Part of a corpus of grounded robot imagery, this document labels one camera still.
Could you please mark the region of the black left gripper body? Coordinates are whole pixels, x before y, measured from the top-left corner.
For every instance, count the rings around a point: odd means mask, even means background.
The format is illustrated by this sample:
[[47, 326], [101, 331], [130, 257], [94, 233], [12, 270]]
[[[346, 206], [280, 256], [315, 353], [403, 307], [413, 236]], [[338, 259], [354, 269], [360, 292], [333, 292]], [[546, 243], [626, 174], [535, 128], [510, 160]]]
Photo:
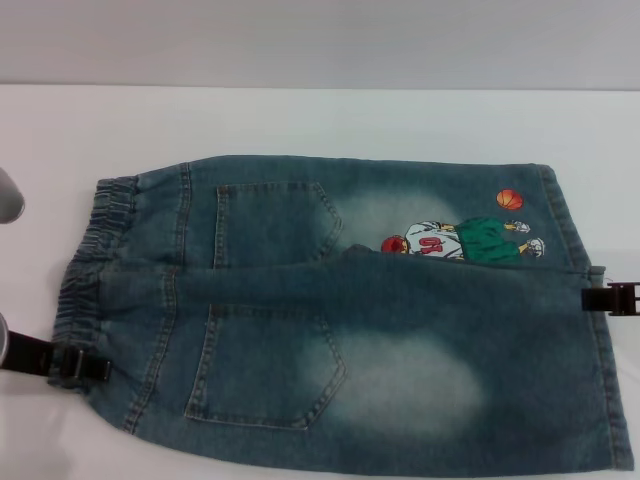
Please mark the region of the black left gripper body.
[[29, 375], [48, 375], [59, 344], [9, 330], [4, 340], [4, 369]]

